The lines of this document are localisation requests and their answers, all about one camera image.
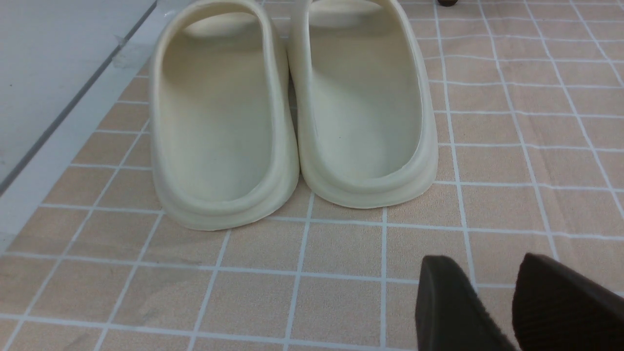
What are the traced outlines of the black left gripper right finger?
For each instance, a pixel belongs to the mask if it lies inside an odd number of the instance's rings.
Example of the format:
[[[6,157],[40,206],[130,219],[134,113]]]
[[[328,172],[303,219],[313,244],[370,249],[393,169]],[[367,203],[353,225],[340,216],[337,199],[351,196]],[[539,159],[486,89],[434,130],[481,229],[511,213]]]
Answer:
[[[512,300],[524,351],[621,351],[624,300],[543,254],[527,253]]]

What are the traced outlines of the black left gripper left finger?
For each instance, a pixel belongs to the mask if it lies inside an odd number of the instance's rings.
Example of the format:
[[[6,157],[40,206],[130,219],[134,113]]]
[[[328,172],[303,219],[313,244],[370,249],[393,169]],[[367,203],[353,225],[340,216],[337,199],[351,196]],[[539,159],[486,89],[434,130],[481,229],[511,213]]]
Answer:
[[[445,255],[426,255],[415,303],[419,351],[514,351],[461,267]]]

